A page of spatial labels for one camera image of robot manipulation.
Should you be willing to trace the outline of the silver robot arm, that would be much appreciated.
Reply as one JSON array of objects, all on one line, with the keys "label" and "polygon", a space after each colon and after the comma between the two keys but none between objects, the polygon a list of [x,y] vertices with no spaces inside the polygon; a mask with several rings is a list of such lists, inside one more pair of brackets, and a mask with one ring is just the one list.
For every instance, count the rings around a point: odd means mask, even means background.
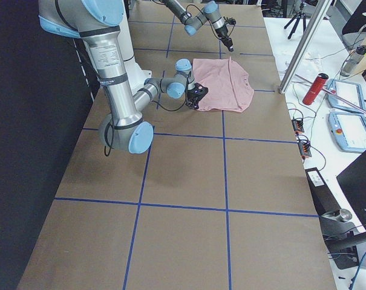
[{"label": "silver robot arm", "polygon": [[212,33],[229,52],[234,51],[234,44],[231,33],[236,26],[234,18],[227,18],[220,13],[220,5],[215,1],[208,2],[203,8],[198,8],[194,4],[183,7],[178,1],[159,1],[160,5],[166,6],[184,25],[185,32],[193,36],[197,31],[209,23]]},{"label": "silver robot arm", "polygon": [[41,27],[50,33],[82,39],[91,66],[108,100],[110,113],[99,127],[105,153],[111,149],[140,154],[150,147],[154,129],[144,121],[142,110],[156,96],[190,97],[195,82],[191,62],[180,59],[170,78],[146,78],[133,92],[120,45],[127,35],[121,31],[126,22],[123,1],[39,1]]}]

